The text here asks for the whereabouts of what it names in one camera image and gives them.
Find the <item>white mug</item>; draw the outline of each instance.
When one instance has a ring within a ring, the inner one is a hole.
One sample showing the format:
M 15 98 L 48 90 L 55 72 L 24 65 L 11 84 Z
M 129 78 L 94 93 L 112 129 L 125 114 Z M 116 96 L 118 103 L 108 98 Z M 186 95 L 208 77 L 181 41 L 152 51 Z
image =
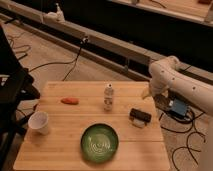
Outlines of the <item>white mug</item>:
M 32 116 L 30 116 L 28 120 L 28 126 L 43 135 L 47 135 L 50 132 L 48 122 L 48 113 L 43 111 L 37 111 Z

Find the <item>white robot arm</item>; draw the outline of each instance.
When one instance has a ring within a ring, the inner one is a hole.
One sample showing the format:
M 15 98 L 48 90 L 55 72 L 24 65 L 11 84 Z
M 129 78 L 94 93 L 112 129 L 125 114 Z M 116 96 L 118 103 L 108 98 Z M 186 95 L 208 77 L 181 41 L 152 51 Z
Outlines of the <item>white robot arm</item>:
M 152 76 L 149 89 L 152 96 L 170 89 L 182 95 L 208 115 L 213 116 L 213 86 L 187 77 L 179 72 L 180 61 L 171 56 L 150 64 Z M 200 155 L 198 171 L 213 170 L 213 121 L 210 122 L 206 143 Z
M 213 116 L 213 86 L 177 72 L 179 67 L 180 61 L 174 56 L 150 64 L 152 96 L 170 89 Z

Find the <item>white bottle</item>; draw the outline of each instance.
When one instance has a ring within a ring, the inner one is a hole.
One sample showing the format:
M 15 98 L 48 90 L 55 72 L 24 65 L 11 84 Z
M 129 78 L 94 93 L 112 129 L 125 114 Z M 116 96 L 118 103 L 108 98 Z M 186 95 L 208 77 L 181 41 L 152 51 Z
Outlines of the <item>white bottle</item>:
M 107 84 L 107 86 L 104 90 L 104 109 L 106 111 L 112 110 L 113 96 L 114 96 L 114 90 L 112 88 L 112 85 Z
M 65 19 L 64 19 L 64 13 L 63 11 L 61 10 L 60 6 L 58 3 L 56 3 L 56 6 L 57 6 L 57 12 L 56 14 L 58 15 L 58 21 L 59 22 L 65 22 Z

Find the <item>wooden table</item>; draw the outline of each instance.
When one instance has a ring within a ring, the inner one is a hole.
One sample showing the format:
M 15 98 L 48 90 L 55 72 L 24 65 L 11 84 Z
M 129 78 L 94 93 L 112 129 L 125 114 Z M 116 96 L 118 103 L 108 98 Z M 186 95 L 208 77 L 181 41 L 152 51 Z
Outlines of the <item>wooden table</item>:
M 168 171 L 169 161 L 156 109 L 151 97 L 142 100 L 147 82 L 111 82 L 114 106 L 103 109 L 106 82 L 48 82 L 37 110 L 50 115 L 51 133 L 39 135 L 28 129 L 14 164 L 17 171 Z M 78 105 L 60 102 L 62 97 L 77 97 Z M 131 108 L 152 114 L 151 123 L 137 128 L 129 120 Z M 80 140 L 84 130 L 95 123 L 112 126 L 119 137 L 119 147 L 112 160 L 92 164 L 81 155 Z
M 131 0 L 115 0 L 115 1 L 131 4 Z M 166 10 L 173 12 L 180 12 L 183 14 L 189 14 L 201 18 L 206 17 L 210 8 L 209 4 L 198 3 L 198 0 L 154 0 L 154 1 L 155 2 L 151 0 L 140 0 L 140 3 L 137 5 L 138 6 L 149 5 L 162 8 L 162 6 L 158 4 L 160 3 L 166 7 Z

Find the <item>green bowl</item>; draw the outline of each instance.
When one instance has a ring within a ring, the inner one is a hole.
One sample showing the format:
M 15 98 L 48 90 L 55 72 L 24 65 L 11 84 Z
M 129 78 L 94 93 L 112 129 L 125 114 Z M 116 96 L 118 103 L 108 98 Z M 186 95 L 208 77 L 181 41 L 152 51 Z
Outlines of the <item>green bowl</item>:
M 81 150 L 86 160 L 103 163 L 110 160 L 118 148 L 115 130 L 106 124 L 95 124 L 81 137 Z

